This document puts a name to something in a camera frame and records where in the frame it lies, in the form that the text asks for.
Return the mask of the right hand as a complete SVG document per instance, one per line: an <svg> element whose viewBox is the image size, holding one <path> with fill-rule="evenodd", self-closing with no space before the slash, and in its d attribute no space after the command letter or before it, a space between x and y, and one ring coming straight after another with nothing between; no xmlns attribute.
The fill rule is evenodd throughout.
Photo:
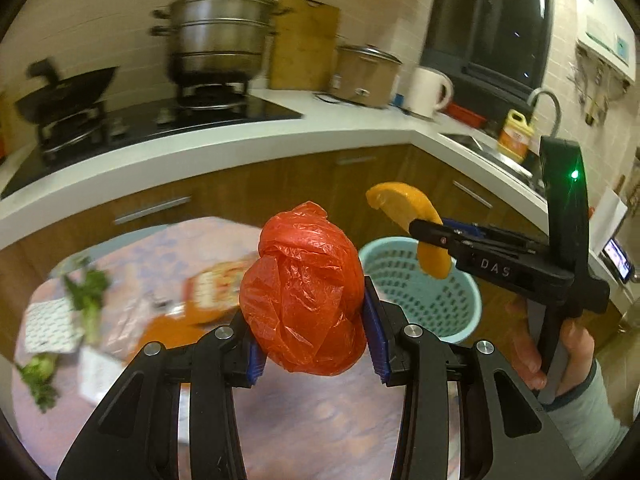
<svg viewBox="0 0 640 480"><path fill-rule="evenodd" d="M541 356L528 330L526 299L517 296L506 307L515 324L509 330L508 360L529 389L542 389L548 377L541 370ZM564 321L560 341L568 361L556 388L556 396L562 396L582 385L588 378L593 364L594 339L588 330L574 318Z"/></svg>

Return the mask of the right forearm grey sleeve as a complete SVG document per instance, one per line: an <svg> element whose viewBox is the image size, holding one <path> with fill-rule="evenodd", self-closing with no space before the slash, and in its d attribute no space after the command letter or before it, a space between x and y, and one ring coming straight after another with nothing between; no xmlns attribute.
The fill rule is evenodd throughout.
<svg viewBox="0 0 640 480"><path fill-rule="evenodd" d="M608 404L608 394L596 359L586 379L551 404L547 412L586 478L591 478L613 455L628 434Z"/></svg>

